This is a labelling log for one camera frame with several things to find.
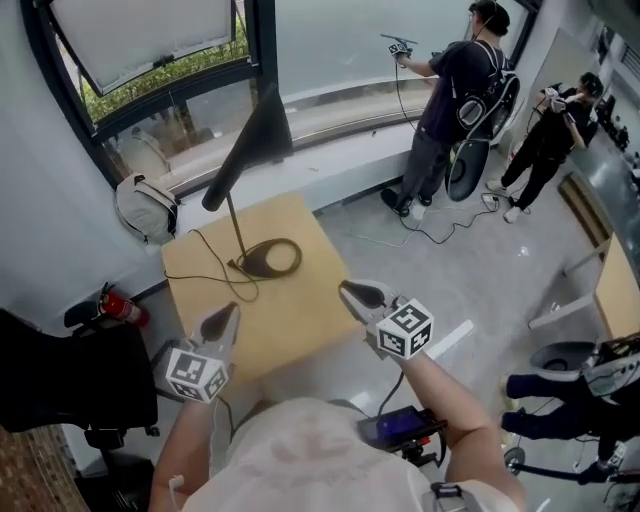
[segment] green plants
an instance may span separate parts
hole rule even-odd
[[[245,31],[241,21],[236,20],[236,39],[230,43],[209,48],[208,50],[202,50],[193,55],[170,62],[162,68],[154,69],[118,87],[102,98],[99,97],[87,81],[82,78],[82,91],[79,91],[79,93],[83,98],[89,117],[95,123],[108,114],[159,87],[204,69],[246,58],[248,55],[249,43]]]

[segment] gray clothing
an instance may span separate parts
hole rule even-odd
[[[422,123],[418,125],[398,196],[399,203],[408,197],[414,198],[418,193],[431,199],[444,179],[451,147],[451,144],[433,140],[424,132]]]

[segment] wheel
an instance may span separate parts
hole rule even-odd
[[[507,469],[513,474],[518,475],[520,473],[519,469],[512,469],[511,465],[514,463],[524,464],[527,457],[524,453],[524,450],[519,446],[516,448],[511,448],[504,454],[504,463],[507,466]]]

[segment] wooden table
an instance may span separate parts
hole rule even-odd
[[[575,265],[567,268],[564,274],[570,274],[601,254],[606,255],[598,284],[593,293],[532,320],[529,322],[530,328],[535,329],[555,322],[595,303],[609,339],[624,338],[640,332],[640,288],[616,235],[613,235],[611,240],[601,244]]]
[[[226,283],[205,279],[169,279],[171,293],[185,334],[214,306],[235,301],[242,318],[232,362],[229,388],[255,381],[271,371],[307,357],[332,343],[364,339],[364,328],[342,304],[338,285],[347,277],[340,256],[324,231],[295,193],[285,194],[238,212],[247,248],[273,238],[289,238],[302,249],[302,264],[287,277],[258,283],[260,295],[253,303],[238,300]],[[208,224],[200,232],[223,262],[240,255],[230,217]],[[268,260],[286,268],[293,250],[272,249]],[[162,248],[169,276],[203,275],[224,278],[222,268],[197,233],[190,232]],[[246,278],[227,267],[229,278]],[[255,295],[252,285],[238,285],[245,297]]]

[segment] person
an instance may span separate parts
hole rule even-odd
[[[500,431],[481,404],[424,353],[400,365],[420,403],[448,421],[446,481],[475,498],[479,507],[469,510],[524,512],[524,488],[506,469]],[[435,482],[359,439],[355,422],[364,416],[313,399],[283,402],[246,421],[226,466],[209,478],[211,408],[182,407],[153,476],[151,512],[440,510]],[[182,485],[171,484],[172,493],[176,476]]]
[[[638,335],[617,339],[602,344],[607,357],[628,343],[637,343]],[[615,442],[626,441],[640,434],[640,419],[636,414],[640,380],[629,384],[605,397],[594,396],[589,382],[581,376],[574,382],[544,379],[538,375],[512,375],[501,382],[501,392],[508,411],[501,416],[501,427],[512,434],[529,439],[570,440],[589,434],[600,437],[599,455],[609,459],[613,455]],[[518,400],[526,397],[557,398],[563,404],[550,414],[527,414],[518,409]]]
[[[486,184],[491,192],[505,193],[533,166],[520,198],[504,214],[505,221],[515,222],[535,201],[574,147],[587,149],[598,130],[598,123],[592,118],[593,106],[603,91],[602,82],[593,73],[582,75],[576,88],[554,84],[540,91],[536,101],[539,108],[545,109],[542,118],[531,129],[504,176]]]
[[[493,0],[473,3],[469,11],[471,42],[452,43],[429,62],[413,61],[406,54],[397,57],[398,64],[418,75],[439,76],[413,136],[400,193],[396,194],[390,188],[381,193],[384,203],[401,217],[409,215],[416,196],[424,206],[431,205],[433,195],[442,184],[450,150],[455,142],[465,137],[460,135],[457,126],[458,105],[452,93],[452,80],[458,90],[484,92],[494,71],[487,52],[495,52],[498,62],[506,62],[500,50],[500,38],[508,32],[507,11]]]

